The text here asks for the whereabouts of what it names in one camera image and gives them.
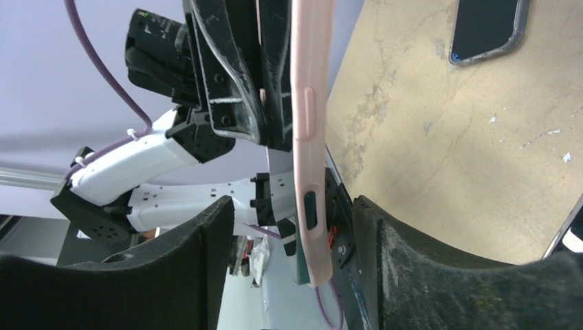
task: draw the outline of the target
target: cable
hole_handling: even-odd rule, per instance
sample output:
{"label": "cable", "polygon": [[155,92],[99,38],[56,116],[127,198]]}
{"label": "cable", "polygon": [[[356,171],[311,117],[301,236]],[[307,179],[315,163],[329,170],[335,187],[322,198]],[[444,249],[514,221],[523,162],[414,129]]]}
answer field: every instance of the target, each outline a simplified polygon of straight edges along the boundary
{"label": "cable", "polygon": [[[271,237],[274,237],[275,239],[281,240],[281,236],[275,232],[272,232],[271,230],[261,228],[258,225],[247,225],[247,226],[249,228],[253,228],[253,229],[257,230],[258,232],[262,232],[263,234],[266,234],[267,236],[271,236]],[[336,290],[336,286],[334,286],[334,283],[332,282],[332,280],[328,281],[328,286],[330,286],[330,290],[332,291],[332,297],[334,298],[334,301],[336,302],[336,307],[338,309],[338,315],[339,315],[338,325],[336,327],[333,326],[332,322],[330,322],[330,319],[328,319],[328,316],[326,315],[326,311],[324,310],[324,305],[322,304],[322,298],[320,297],[320,290],[318,289],[318,287],[315,287],[314,290],[316,291],[316,298],[318,299],[318,308],[320,309],[320,313],[322,314],[322,318],[324,318],[324,321],[326,322],[326,325],[328,325],[328,328],[330,330],[341,330],[342,327],[344,326],[344,310],[342,309],[342,303],[340,303],[340,297],[338,297],[338,291]]]}
{"label": "cable", "polygon": [[[113,77],[111,72],[109,72],[109,70],[107,69],[107,67],[105,66],[97,52],[95,51],[95,48],[91,44],[91,41],[89,40],[89,37],[85,32],[85,28],[81,23],[81,18],[79,17],[79,13],[77,12],[75,0],[65,0],[65,7],[67,8],[69,20],[73,25],[73,30],[75,31],[77,38],[81,42],[81,45],[85,50],[85,53],[87,53],[89,59],[91,60],[93,65],[95,65],[95,68],[99,71],[99,73],[105,79],[105,81],[107,81],[109,86],[111,86],[111,88],[123,99],[123,101],[125,101],[126,104],[128,104],[128,106],[133,110],[133,112],[135,112],[135,114],[137,114],[146,124],[146,127],[144,127],[142,130],[135,132],[135,137],[142,138],[148,135],[152,131],[152,119],[148,117],[144,110],[140,108],[140,106],[130,97],[130,95],[120,85],[120,83],[118,83],[118,81]],[[72,166],[69,169],[69,171],[67,171],[67,174],[65,174],[65,180],[69,180],[75,172],[79,171],[84,166],[94,162],[99,157],[132,141],[134,141],[133,137],[128,136],[113,144],[110,144],[109,146],[106,146],[102,150],[96,151],[89,157],[85,158],[82,161],[82,164],[77,163],[74,166]]]}

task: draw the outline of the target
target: beige tabletop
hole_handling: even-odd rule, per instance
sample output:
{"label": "beige tabletop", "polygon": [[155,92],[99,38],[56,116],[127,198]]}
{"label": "beige tabletop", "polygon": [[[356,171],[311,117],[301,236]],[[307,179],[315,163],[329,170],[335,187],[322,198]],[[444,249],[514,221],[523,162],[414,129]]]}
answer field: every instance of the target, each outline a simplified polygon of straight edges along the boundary
{"label": "beige tabletop", "polygon": [[515,52],[463,69],[448,62],[456,11],[365,0],[327,144],[353,197],[468,252],[533,261],[583,193],[583,2],[533,0]]}

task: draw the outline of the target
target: pink phone case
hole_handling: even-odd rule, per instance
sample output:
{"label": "pink phone case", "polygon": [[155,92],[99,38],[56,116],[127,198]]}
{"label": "pink phone case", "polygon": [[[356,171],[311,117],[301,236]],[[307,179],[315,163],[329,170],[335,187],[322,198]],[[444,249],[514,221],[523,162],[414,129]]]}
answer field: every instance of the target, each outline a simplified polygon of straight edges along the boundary
{"label": "pink phone case", "polygon": [[[293,0],[291,105],[294,181],[302,248],[313,287],[332,278],[325,207],[326,102],[333,0]],[[307,227],[304,197],[316,194],[317,224]]]}

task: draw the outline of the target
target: white cable clip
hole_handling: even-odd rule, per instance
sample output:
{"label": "white cable clip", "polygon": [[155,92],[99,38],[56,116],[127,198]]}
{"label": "white cable clip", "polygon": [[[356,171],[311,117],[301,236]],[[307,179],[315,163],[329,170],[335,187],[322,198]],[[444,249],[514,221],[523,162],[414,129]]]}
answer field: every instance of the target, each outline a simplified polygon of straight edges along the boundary
{"label": "white cable clip", "polygon": [[75,157],[75,163],[79,164],[82,168],[87,167],[87,165],[85,165],[85,159],[81,156]]}
{"label": "white cable clip", "polygon": [[135,136],[135,130],[133,129],[128,129],[128,135],[131,136],[134,141],[138,141],[140,139],[139,137]]}

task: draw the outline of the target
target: table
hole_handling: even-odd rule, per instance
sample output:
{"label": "table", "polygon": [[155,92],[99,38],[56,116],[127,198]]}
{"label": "table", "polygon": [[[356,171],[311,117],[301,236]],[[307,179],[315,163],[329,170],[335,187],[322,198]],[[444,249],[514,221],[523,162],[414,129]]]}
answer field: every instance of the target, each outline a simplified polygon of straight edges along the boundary
{"label": "table", "polygon": [[463,69],[448,62],[456,12],[364,2],[327,144],[351,196],[456,248],[534,261],[583,192],[583,3],[532,1],[515,52]]}

